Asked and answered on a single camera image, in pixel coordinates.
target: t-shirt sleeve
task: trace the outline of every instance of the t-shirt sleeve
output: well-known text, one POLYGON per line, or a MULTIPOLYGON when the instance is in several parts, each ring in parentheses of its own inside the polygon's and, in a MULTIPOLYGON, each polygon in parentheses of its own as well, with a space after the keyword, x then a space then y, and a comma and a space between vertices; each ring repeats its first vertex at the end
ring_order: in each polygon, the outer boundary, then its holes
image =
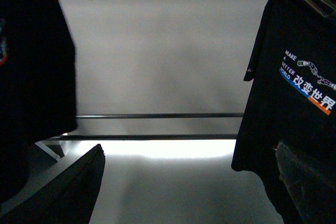
POLYGON ((251 58, 244 76, 244 81, 251 81, 256 74, 256 70, 258 68, 258 63, 259 63, 259 55, 262 50, 263 42, 265 40, 265 35, 266 35, 266 30, 268 27, 268 23, 270 20, 271 12, 272 12, 272 7, 273 7, 274 0, 268 0, 263 16, 261 18, 259 30, 257 33, 257 37, 254 43, 253 51, 251 54, 251 58))

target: metal rail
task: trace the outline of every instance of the metal rail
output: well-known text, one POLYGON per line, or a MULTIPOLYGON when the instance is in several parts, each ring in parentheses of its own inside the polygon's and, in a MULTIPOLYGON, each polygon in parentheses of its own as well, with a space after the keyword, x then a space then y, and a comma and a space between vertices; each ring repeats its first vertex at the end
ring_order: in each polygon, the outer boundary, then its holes
MULTIPOLYGON (((174 118, 242 118, 243 113, 170 113, 170 114, 92 114, 77 119, 174 119, 174 118)), ((169 134, 169 135, 62 135, 51 140, 220 140, 236 139, 237 134, 169 134)))
POLYGON ((78 141, 78 140, 232 140, 236 139, 237 134, 182 134, 182 135, 67 135, 57 136, 51 138, 51 140, 66 140, 66 141, 78 141))
POLYGON ((168 118, 242 118, 243 113, 173 113, 78 115, 77 119, 168 119, 168 118))

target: blue stripe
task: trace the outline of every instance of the blue stripe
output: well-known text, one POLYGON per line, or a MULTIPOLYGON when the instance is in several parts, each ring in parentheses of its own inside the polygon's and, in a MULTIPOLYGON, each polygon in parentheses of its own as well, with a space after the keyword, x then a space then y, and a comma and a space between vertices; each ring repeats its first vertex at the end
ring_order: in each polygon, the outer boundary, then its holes
POLYGON ((309 95, 304 93, 292 80, 287 79, 287 77, 281 72, 281 69, 279 70, 281 76, 289 83, 291 84, 297 91, 299 91, 304 97, 308 98, 309 95))

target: chain graphic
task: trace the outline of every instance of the chain graphic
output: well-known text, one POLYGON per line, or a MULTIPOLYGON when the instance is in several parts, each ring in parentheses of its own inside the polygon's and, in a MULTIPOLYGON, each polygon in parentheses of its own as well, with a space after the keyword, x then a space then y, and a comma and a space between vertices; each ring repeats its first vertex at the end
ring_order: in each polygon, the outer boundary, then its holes
POLYGON ((334 91, 336 91, 336 84, 320 76, 317 70, 317 67, 315 66, 314 63, 310 61, 305 61, 305 60, 298 60, 298 66, 299 67, 307 67, 307 66, 310 67, 311 73, 315 75, 317 78, 319 78, 317 81, 318 84, 331 87, 334 91))

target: hanging t-shirt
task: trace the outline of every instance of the hanging t-shirt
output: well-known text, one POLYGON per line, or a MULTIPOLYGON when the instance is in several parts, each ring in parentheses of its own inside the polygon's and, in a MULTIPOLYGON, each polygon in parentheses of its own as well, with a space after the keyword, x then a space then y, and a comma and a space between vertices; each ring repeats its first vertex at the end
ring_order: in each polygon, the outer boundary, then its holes
POLYGON ((0 202, 27 182, 28 145, 76 127, 75 47, 58 0, 0 0, 0 202))
POLYGON ((256 171, 280 140, 336 157, 336 22, 304 0, 269 0, 244 80, 254 79, 232 168, 256 171))

